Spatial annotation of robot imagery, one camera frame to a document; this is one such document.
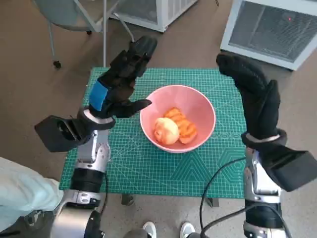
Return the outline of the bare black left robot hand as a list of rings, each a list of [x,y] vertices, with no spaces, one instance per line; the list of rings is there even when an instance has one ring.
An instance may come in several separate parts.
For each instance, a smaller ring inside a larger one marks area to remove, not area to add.
[[[98,77],[90,93],[89,111],[93,116],[129,118],[152,103],[148,99],[132,102],[129,98],[136,79],[146,71],[157,44],[156,38],[142,36],[113,59],[109,70]]]

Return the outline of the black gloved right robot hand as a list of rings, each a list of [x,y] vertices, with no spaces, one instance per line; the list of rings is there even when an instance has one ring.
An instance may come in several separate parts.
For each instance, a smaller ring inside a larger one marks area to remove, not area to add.
[[[218,54],[221,74],[231,77],[241,94],[247,133],[262,140],[278,135],[278,82],[268,81],[260,68],[239,56]]]

